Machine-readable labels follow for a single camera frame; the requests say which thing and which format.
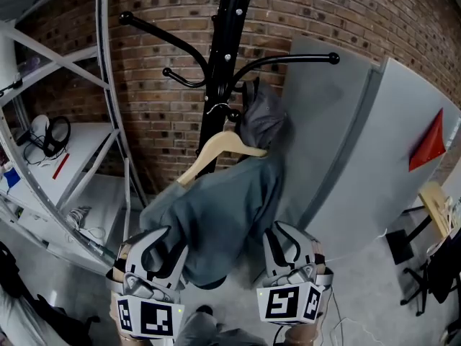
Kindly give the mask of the person's right hand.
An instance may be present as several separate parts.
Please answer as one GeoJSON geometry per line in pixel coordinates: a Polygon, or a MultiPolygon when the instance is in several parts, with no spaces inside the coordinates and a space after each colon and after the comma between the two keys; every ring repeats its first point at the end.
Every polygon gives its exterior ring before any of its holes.
{"type": "Polygon", "coordinates": [[[326,269],[326,263],[322,244],[319,241],[312,241],[311,244],[314,253],[314,262],[316,264],[317,273],[323,274],[326,269]]]}

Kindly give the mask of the person's left hand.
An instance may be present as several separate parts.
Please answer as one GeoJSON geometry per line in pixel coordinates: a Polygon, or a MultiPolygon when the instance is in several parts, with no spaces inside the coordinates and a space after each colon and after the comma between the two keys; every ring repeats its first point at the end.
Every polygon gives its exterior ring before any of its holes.
{"type": "Polygon", "coordinates": [[[131,248],[131,245],[126,242],[123,242],[120,246],[117,259],[115,260],[113,267],[112,267],[113,278],[116,281],[121,282],[123,280],[127,256],[130,251],[130,248],[131,248]]]}

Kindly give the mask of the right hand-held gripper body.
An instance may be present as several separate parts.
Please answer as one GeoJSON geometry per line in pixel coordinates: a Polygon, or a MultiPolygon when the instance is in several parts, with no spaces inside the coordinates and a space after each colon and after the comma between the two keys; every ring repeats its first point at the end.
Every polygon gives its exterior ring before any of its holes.
{"type": "Polygon", "coordinates": [[[318,318],[323,292],[333,283],[334,273],[307,264],[285,275],[269,278],[256,289],[259,316],[264,322],[282,326],[313,324],[318,318]]]}

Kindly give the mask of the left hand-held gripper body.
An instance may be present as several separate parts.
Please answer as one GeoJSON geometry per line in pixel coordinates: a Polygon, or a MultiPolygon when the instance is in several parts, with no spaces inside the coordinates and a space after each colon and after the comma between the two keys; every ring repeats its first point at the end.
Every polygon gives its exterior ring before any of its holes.
{"type": "Polygon", "coordinates": [[[115,280],[118,271],[106,274],[111,293],[109,315],[127,340],[174,340],[184,315],[179,294],[131,272],[115,280]]]}

